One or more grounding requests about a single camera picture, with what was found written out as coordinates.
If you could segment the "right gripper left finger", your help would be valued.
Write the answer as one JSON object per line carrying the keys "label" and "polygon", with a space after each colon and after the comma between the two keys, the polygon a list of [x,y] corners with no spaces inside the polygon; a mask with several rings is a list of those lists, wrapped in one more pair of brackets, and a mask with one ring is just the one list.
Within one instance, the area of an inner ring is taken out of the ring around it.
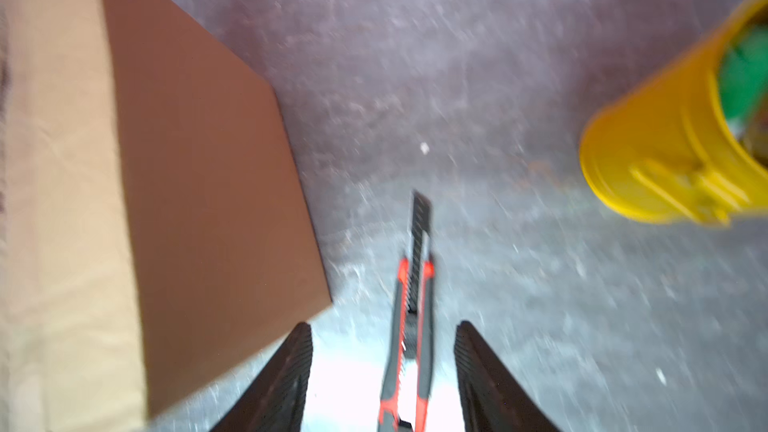
{"label": "right gripper left finger", "polygon": [[211,431],[299,431],[312,357],[311,327],[300,322]]}

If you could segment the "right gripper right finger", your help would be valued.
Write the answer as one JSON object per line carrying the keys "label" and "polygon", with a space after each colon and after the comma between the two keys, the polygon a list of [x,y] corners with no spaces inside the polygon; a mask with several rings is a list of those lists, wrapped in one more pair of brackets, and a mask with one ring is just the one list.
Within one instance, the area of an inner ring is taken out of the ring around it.
{"label": "right gripper right finger", "polygon": [[454,357],[467,431],[534,432],[558,429],[469,321],[457,326]]}

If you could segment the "red black utility knife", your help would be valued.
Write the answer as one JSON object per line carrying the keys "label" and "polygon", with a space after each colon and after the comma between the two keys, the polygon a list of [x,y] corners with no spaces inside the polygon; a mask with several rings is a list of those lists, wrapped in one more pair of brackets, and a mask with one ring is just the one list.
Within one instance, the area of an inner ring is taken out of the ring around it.
{"label": "red black utility knife", "polygon": [[434,371],[434,278],[431,201],[414,191],[410,246],[397,271],[379,431],[426,429]]}

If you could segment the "brown cardboard express box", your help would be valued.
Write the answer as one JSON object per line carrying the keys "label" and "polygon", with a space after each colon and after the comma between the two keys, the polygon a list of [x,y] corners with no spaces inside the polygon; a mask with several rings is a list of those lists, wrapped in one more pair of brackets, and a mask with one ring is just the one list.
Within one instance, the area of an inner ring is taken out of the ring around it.
{"label": "brown cardboard express box", "polygon": [[331,298],[270,84],[171,0],[1,0],[6,431],[137,431]]}

